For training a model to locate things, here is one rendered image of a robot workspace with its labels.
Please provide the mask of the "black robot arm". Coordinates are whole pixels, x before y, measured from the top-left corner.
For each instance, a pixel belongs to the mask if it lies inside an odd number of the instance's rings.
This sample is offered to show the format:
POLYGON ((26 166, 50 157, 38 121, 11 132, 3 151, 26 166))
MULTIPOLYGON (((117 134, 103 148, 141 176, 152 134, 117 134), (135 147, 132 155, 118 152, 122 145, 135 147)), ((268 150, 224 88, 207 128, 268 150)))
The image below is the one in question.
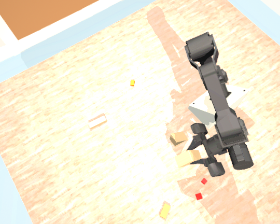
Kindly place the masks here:
POLYGON ((250 152, 245 144, 248 142, 248 131, 245 122, 237 117, 235 110, 229 107, 226 83, 229 80, 227 72, 216 65, 219 57, 213 35, 209 32, 198 35, 186 41, 185 51, 189 62, 195 67, 209 93, 215 109, 215 129, 221 146, 228 147, 217 155, 229 153, 235 170, 245 170, 254 165, 250 152), (215 48, 214 48, 215 47, 215 48), (213 56, 213 57, 212 57, 213 56), (199 66, 196 62, 200 62, 199 66))

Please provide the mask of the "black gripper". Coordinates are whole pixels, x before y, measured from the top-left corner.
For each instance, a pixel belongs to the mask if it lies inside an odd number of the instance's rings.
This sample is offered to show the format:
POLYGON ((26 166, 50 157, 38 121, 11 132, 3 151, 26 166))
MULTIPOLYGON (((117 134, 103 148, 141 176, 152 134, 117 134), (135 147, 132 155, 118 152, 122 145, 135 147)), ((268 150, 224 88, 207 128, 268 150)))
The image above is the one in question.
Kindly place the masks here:
MULTIPOLYGON (((192 141, 187 148, 187 150, 194 150, 200 145, 204 145, 205 151, 207 153, 208 158, 200 159, 192 162, 193 164, 203 164, 207 167, 209 174, 211 177, 220 177, 225 174, 225 169, 221 162, 218 162, 214 155, 221 153, 228 149, 228 147, 223 148, 221 146, 219 137, 217 134, 214 134, 210 138, 206 138, 206 134, 208 134, 207 128, 203 123, 194 123, 191 126, 191 130, 193 132, 192 141)), ((187 151, 186 150, 186 151, 187 151)))

